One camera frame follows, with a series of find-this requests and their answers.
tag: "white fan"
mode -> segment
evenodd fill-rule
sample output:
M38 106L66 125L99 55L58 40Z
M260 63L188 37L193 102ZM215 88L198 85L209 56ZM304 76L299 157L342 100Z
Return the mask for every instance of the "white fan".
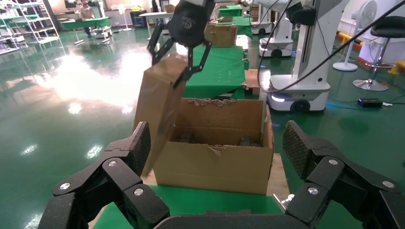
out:
M124 21L125 21L125 26L126 26L126 28L123 29L123 31L130 31L130 30L132 30L132 28L128 28L127 18L125 17L125 10L126 10L126 8L125 8L125 5L124 5L124 4L119 4L119 5L118 5L118 12L119 12L120 14L124 15Z
M371 0L365 2L360 10L352 14L352 19L356 20L356 28L354 29L354 34L357 34L359 29L363 29L370 25L377 14L377 2ZM340 71L355 71L357 70L357 65L349 62L350 53L352 52L354 41L350 43L349 50L347 51L346 59L344 62L338 62L333 64L333 68Z

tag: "green table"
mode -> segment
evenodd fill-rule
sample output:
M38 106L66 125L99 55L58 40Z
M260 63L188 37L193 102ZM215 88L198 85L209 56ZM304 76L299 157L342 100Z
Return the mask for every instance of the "green table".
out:
M200 63L205 47L194 48L194 65ZM214 98L236 90L232 99L244 99L241 84L245 81L245 63L242 47L212 47L204 69L195 73L186 84L183 97Z
M102 33L104 35L104 40L102 42L109 41L110 39L107 38L107 34L112 34L110 19L107 17L91 18L91 19L86 19L85 21L64 21L64 22L61 22L61 24L66 30L74 30L76 38L77 38L77 41L74 44L81 44L84 42L84 40L79 40L79 37L77 36L77 29L79 29L79 28L84 28L84 27L101 28Z
M65 21L61 23L66 30L73 30L84 27L97 27L102 28L105 26L111 26L110 19L105 18L91 18L85 21Z
M206 210L252 213L281 213L271 197L254 194L208 191L192 188L150 186L169 206L170 215L204 214ZM115 204L109 204L94 229L132 229Z
M218 25L236 25L238 27L238 35L246 35L253 39L252 29L250 28L249 17L234 17L230 22L219 22Z
M228 6L227 8L219 9L218 17L236 17L242 15L242 7L237 6Z

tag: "seated person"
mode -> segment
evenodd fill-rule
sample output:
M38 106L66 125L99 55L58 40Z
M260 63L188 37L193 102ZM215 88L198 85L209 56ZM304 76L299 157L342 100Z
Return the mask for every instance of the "seated person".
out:
M82 0L83 6L80 8L80 18L82 20L95 18L93 9L89 6L88 0ZM91 37L90 28L85 27L87 37Z

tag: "robotic hand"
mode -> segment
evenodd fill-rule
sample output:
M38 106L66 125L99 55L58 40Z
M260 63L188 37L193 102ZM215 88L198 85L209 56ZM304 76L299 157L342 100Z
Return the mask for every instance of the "robotic hand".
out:
M163 24L159 22L153 31L148 44L148 51L152 54L152 65L158 63L168 52L175 42L188 48L188 66L183 75L174 83L176 88L181 81L187 81L192 74L202 71L211 49L211 42L204 37L205 27L214 9L214 0L180 0L177 4L172 19L167 27L171 38L169 38L161 49L155 51L156 44L163 30ZM193 66L193 49L204 44L205 52L198 66Z

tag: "black chair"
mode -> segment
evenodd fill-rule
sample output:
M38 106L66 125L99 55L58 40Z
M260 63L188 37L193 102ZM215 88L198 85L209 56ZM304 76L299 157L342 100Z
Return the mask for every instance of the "black chair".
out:
M371 28L371 35L384 37L384 45L380 50L377 61L374 63L366 63L367 66L374 68L371 78L355 80L353 84L356 87L368 91L385 91L388 89L388 85L376 81L375 78L377 77L378 69L395 67L394 64L383 64L383 56L391 38L405 38L405 18L400 16L385 17Z

